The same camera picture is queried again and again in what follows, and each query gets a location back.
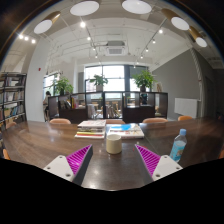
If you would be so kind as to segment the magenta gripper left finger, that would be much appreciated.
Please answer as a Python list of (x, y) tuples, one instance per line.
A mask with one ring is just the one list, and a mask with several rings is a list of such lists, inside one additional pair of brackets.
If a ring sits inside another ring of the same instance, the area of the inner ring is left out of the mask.
[(57, 156), (44, 170), (80, 186), (92, 155), (93, 146), (87, 145), (68, 156)]

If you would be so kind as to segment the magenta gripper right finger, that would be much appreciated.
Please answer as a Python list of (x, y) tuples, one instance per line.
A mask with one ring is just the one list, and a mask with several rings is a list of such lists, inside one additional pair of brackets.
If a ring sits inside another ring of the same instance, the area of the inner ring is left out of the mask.
[(168, 155), (159, 156), (146, 147), (135, 145), (134, 152), (144, 182), (154, 182), (182, 169)]

